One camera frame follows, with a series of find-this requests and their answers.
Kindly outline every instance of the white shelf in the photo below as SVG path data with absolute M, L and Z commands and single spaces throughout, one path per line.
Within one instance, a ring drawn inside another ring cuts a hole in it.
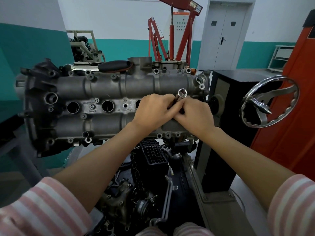
M 281 68 L 271 67 L 272 63 L 274 60 L 288 61 L 293 49 L 294 49 L 294 46 L 276 46 L 267 69 L 271 71 L 282 72 L 283 67 Z

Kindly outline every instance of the pink striped sleeve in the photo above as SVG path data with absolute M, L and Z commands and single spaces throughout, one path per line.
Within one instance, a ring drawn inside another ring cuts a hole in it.
M 89 214 L 80 202 L 50 177 L 0 209 L 0 235 L 76 236 L 84 235 L 90 226 Z
M 315 235 L 315 182 L 300 174 L 287 179 L 271 201 L 268 222 L 274 236 Z

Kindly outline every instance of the right hand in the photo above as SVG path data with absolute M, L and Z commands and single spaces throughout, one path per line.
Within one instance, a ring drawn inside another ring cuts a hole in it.
M 173 118 L 190 133 L 202 140 L 215 130 L 213 115 L 207 103 L 186 97 L 183 108 L 185 114 L 177 113 Z

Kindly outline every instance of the black plastic grille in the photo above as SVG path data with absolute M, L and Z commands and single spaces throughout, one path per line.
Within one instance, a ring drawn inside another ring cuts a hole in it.
M 167 160 L 156 140 L 143 140 L 140 147 L 149 165 L 167 163 Z

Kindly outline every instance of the red engine crane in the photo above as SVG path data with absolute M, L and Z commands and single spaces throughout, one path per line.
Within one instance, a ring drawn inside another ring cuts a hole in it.
M 154 24 L 155 21 L 153 18 L 149 19 L 149 31 L 151 30 L 152 33 L 152 27 L 150 24 L 150 20 L 153 19 L 153 27 L 155 30 L 154 34 L 149 34 L 149 39 L 151 39 L 152 41 L 152 47 L 153 47 L 153 51 L 154 51 L 154 56 L 155 59 L 157 60 L 162 60 L 162 58 L 160 57 L 159 50 L 158 50 L 158 44 L 157 41 L 155 41 L 154 39 L 154 35 L 156 36 L 157 40 L 160 43 L 163 55 L 165 60 L 169 59 L 169 60 L 174 60 L 174 25 L 173 25 L 173 7 L 181 9 L 181 10 L 185 10 L 185 11 L 190 11 L 189 17 L 188 17 L 188 21 L 187 21 L 187 25 L 183 34 L 183 38 L 180 42 L 179 48 L 178 48 L 178 52 L 176 55 L 175 60 L 181 60 L 183 53 L 184 53 L 184 49 L 187 43 L 187 53 L 186 53 L 186 63 L 187 65 L 190 65 L 190 54 L 191 54 L 191 37 L 192 37 L 192 24 L 195 20 L 196 16 L 199 16 L 201 10 L 202 10 L 202 6 L 198 5 L 196 2 L 194 2 L 193 0 L 159 0 L 162 1 L 168 5 L 171 6 L 171 25 L 169 26 L 169 58 L 166 55 L 166 51 L 165 48 L 162 44 L 162 39 L 160 37 L 160 34 L 158 33 L 157 28 L 155 29 Z

